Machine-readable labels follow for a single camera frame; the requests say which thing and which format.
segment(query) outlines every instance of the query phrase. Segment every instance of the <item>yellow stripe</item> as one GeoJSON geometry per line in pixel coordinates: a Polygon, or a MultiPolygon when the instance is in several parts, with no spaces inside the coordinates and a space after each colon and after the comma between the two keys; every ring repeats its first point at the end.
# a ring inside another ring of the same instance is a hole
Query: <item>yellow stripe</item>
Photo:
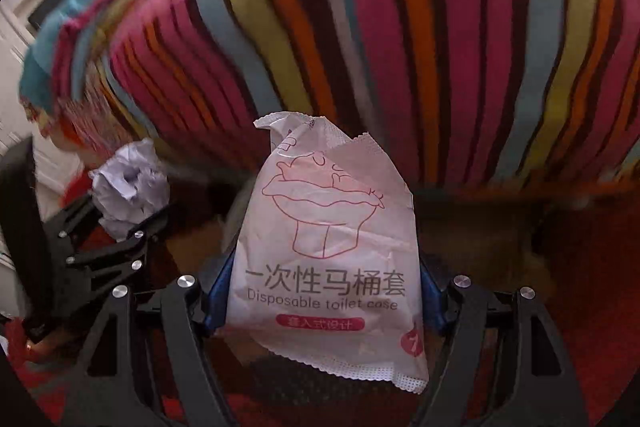
{"type": "Polygon", "coordinates": [[[569,0],[566,14],[564,50],[546,96],[542,126],[529,149],[520,178],[523,180],[542,166],[567,120],[571,90],[584,61],[591,39],[596,0],[569,0]]]}
{"type": "Polygon", "coordinates": [[[287,110],[312,114],[286,32],[268,0],[229,0],[238,22],[267,61],[287,110]]]}

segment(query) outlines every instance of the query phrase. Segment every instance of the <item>plastic packet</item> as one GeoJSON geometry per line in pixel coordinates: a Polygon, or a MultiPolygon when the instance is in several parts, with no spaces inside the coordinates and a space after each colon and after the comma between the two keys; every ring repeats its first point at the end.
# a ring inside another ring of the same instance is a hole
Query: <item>plastic packet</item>
{"type": "Polygon", "coordinates": [[[226,323],[332,375],[428,381],[411,192],[368,135],[274,113],[242,224],[226,323]]]}

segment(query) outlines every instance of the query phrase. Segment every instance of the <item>crumpled paper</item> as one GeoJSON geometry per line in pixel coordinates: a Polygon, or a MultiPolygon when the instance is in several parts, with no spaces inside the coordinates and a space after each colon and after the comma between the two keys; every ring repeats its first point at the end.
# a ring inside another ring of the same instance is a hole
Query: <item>crumpled paper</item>
{"type": "Polygon", "coordinates": [[[412,194],[368,134],[273,113],[238,238],[226,325],[340,377],[428,381],[412,194]]]}
{"type": "Polygon", "coordinates": [[[169,183],[149,138],[121,147],[89,177],[100,224],[116,241],[169,204],[169,183]]]}

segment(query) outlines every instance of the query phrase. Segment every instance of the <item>silver bolt head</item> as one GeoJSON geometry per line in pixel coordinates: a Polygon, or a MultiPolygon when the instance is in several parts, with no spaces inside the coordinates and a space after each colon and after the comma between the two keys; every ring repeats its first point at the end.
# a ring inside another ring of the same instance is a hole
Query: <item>silver bolt head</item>
{"type": "Polygon", "coordinates": [[[523,286],[522,288],[520,288],[520,295],[530,301],[531,299],[535,298],[536,291],[533,288],[529,288],[528,286],[523,286]]]}
{"type": "Polygon", "coordinates": [[[111,290],[111,295],[113,295],[116,299],[124,297],[127,293],[129,293],[129,288],[127,288],[124,284],[118,284],[113,290],[111,290]]]}
{"type": "Polygon", "coordinates": [[[196,278],[193,275],[180,275],[178,277],[178,286],[180,288],[190,288],[196,283],[196,278]]]}
{"type": "Polygon", "coordinates": [[[469,288],[469,286],[471,286],[471,279],[466,275],[456,275],[453,277],[453,284],[458,288],[469,288]]]}

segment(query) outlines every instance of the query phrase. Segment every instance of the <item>toilet illustration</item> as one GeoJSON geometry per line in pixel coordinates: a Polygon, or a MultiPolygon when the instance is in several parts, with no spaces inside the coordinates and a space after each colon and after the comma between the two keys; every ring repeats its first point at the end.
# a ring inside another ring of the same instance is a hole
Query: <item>toilet illustration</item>
{"type": "Polygon", "coordinates": [[[262,189],[277,209],[296,222],[292,249],[328,259],[358,246],[360,229],[379,208],[383,195],[355,180],[321,152],[278,162],[262,189]]]}

